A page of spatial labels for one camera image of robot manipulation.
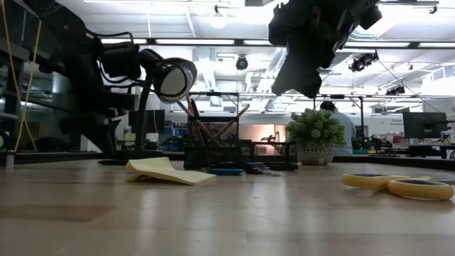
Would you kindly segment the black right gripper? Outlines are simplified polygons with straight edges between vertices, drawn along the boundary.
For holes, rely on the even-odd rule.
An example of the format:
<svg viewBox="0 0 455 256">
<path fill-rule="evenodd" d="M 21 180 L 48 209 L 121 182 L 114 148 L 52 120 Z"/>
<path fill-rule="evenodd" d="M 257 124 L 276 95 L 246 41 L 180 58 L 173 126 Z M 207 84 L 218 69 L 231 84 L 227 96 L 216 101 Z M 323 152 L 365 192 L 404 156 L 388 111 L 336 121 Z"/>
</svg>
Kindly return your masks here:
<svg viewBox="0 0 455 256">
<path fill-rule="evenodd" d="M 319 68 L 327 68 L 344 43 L 355 18 L 350 0 L 295 0 L 289 2 L 287 56 L 273 83 L 272 92 L 289 90 L 314 98 L 321 87 Z"/>
</svg>

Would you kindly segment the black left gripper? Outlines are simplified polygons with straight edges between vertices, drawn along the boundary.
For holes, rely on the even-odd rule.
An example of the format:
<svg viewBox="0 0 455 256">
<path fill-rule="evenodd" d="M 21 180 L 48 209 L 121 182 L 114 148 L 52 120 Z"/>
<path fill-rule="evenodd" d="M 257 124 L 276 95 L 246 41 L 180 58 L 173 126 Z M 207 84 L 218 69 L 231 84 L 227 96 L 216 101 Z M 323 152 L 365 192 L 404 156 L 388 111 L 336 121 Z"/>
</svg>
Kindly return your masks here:
<svg viewBox="0 0 455 256">
<path fill-rule="evenodd" d="M 110 78 L 139 78 L 139 47 L 131 41 L 104 44 L 101 55 L 102 67 Z"/>
</svg>

